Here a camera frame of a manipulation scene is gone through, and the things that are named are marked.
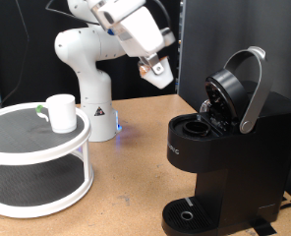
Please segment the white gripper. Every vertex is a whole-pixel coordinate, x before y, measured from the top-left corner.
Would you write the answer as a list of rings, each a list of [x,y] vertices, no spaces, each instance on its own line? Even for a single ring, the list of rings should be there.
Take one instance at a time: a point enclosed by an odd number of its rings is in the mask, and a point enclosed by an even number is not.
[[[127,55],[142,56],[141,75],[149,71],[160,75],[164,68],[156,52],[163,48],[164,39],[145,3],[146,0],[106,0],[97,15],[113,31]]]

